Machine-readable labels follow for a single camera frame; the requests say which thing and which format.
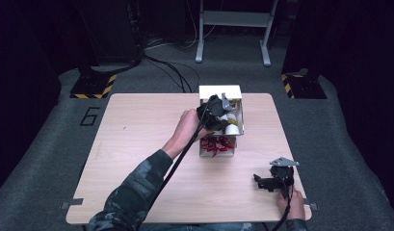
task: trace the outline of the human arm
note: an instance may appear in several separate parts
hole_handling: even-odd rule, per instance
[[[304,200],[302,193],[297,191],[294,186],[289,188],[289,195],[291,196],[290,211],[286,218],[286,228],[288,231],[308,231],[305,222]],[[283,214],[287,206],[287,198],[285,199],[281,192],[277,196],[277,206],[279,211]]]
[[[89,230],[137,230],[158,193],[173,160],[197,129],[196,110],[183,113],[172,137],[157,152],[142,161],[107,198],[103,211],[89,223]],[[196,141],[207,134],[202,129]]]

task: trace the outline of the gray carpet floor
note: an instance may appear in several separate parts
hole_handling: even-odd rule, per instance
[[[158,46],[147,49],[146,54],[192,67],[200,85],[240,85],[242,92],[273,96],[293,156],[301,162],[298,171],[308,199],[319,206],[308,221],[310,230],[394,230],[394,212],[380,181],[347,134],[334,86],[320,77],[328,99],[289,99],[280,79],[288,37],[276,37],[270,67],[262,64],[260,39],[243,36],[207,41],[202,64],[195,63],[196,44],[190,48]],[[196,74],[184,65],[176,67],[195,88]],[[110,95],[69,98],[78,77],[77,70],[59,77],[63,86],[59,105],[2,187],[0,231],[82,230],[66,223],[67,210],[60,206],[73,197]],[[110,94],[133,92],[182,90],[167,73],[144,60],[119,74]],[[80,126],[89,107],[99,108],[93,111],[97,120],[94,126]],[[256,227],[263,230],[261,224]]]

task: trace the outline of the human hand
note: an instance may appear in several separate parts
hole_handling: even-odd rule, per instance
[[[297,191],[294,186],[289,187],[289,196],[291,196],[292,200],[290,201],[290,212],[287,215],[287,219],[305,219],[304,212],[304,200],[302,198],[302,192]],[[287,206],[287,198],[284,199],[281,192],[278,193],[277,196],[277,206],[279,211],[284,214],[284,211]]]
[[[193,137],[198,124],[199,118],[197,117],[197,110],[190,109],[184,111],[178,121],[178,124],[176,125],[172,137],[163,146],[162,150],[165,151],[172,159],[175,159],[175,157],[182,152],[184,147]],[[198,141],[208,133],[209,132],[205,128],[202,128],[198,133],[196,141]]]

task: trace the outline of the person's right hand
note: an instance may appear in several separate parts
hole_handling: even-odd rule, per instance
[[[292,200],[290,201],[290,213],[287,215],[287,219],[305,219],[302,192],[297,191],[294,186],[291,186],[289,187],[289,195],[292,197]],[[281,192],[279,192],[277,196],[277,206],[279,211],[284,214],[287,206],[287,198],[284,199]]]

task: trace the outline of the white metal stand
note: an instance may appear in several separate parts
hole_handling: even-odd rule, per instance
[[[271,60],[269,57],[267,43],[275,17],[277,2],[278,0],[274,0],[272,9],[269,13],[239,13],[239,12],[204,11],[203,0],[200,0],[199,42],[197,45],[196,62],[202,63],[204,25],[245,26],[245,27],[266,28],[265,36],[262,40],[260,40],[260,49],[262,51],[263,64],[265,66],[270,66]]]

